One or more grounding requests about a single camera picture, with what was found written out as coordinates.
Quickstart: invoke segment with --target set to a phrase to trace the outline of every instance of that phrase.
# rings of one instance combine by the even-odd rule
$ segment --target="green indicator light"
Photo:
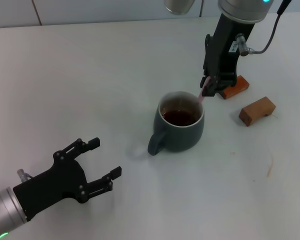
[[[7,236],[9,233],[8,232],[5,232],[3,234],[0,235],[0,239],[2,239],[4,236]]]

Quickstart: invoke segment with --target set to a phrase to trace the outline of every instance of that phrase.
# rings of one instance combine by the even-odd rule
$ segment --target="dark liquid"
[[[189,126],[197,121],[193,114],[181,110],[165,112],[163,114],[163,118],[168,123],[181,127]]]

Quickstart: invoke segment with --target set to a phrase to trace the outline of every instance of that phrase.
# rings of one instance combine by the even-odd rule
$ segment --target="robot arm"
[[[121,176],[120,166],[98,180],[87,182],[84,170],[75,160],[99,146],[99,138],[88,143],[78,139],[53,154],[54,163],[49,170],[31,177],[20,169],[22,183],[13,191],[10,187],[0,191],[0,238],[62,199],[72,198],[83,204],[112,191],[112,180]]]
[[[267,15],[274,0],[218,0],[222,14],[213,36],[205,37],[205,58],[203,64],[204,77],[200,87],[208,77],[202,96],[213,97],[237,83],[237,61],[239,56],[262,54],[270,45],[278,21],[291,0],[283,0],[275,22],[270,40],[264,50],[255,51],[247,47],[248,39],[254,25],[261,22]],[[166,8],[172,13],[185,14],[194,0],[165,0]]]

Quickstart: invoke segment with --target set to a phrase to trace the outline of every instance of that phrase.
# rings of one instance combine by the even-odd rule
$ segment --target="white wall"
[[[200,13],[196,0],[185,16],[171,14],[164,0],[35,0],[42,24],[74,24],[194,18]]]
[[[201,0],[195,0],[185,16],[169,13],[164,0],[34,0],[42,24],[75,24],[134,21],[199,16]],[[218,0],[204,0],[202,15],[218,16]],[[275,13],[281,0],[274,0],[270,9]],[[288,12],[300,12],[300,0],[292,0]],[[38,19],[32,0],[0,0],[0,28],[36,26]]]
[[[31,0],[0,0],[0,28],[39,25]]]

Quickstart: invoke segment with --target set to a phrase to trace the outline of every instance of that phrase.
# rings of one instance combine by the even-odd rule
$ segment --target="black cable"
[[[276,14],[281,15],[284,13],[288,5],[291,3],[291,0],[283,0]]]
[[[200,14],[199,14],[199,17],[202,17],[202,9],[204,8],[204,1],[205,1],[205,0],[201,0],[201,7],[200,7]]]
[[[42,22],[41,22],[39,13],[38,13],[38,11],[37,11],[37,7],[36,7],[36,4],[35,4],[35,0],[31,0],[31,1],[32,1],[32,5],[33,5],[33,8],[34,8],[35,14],[36,14],[36,18],[38,19],[40,26],[42,26]]]
[[[273,30],[272,30],[272,33],[271,33],[271,36],[270,36],[270,39],[269,39],[268,43],[266,44],[265,48],[263,50],[261,50],[261,51],[252,50],[252,54],[263,54],[268,49],[268,47],[270,46],[270,44],[272,42],[272,39],[275,36],[275,32],[276,32],[277,25],[278,25],[280,17],[281,17],[281,15],[278,15],[276,17],[276,20],[275,20],[275,23],[274,23],[274,26],[273,26]]]

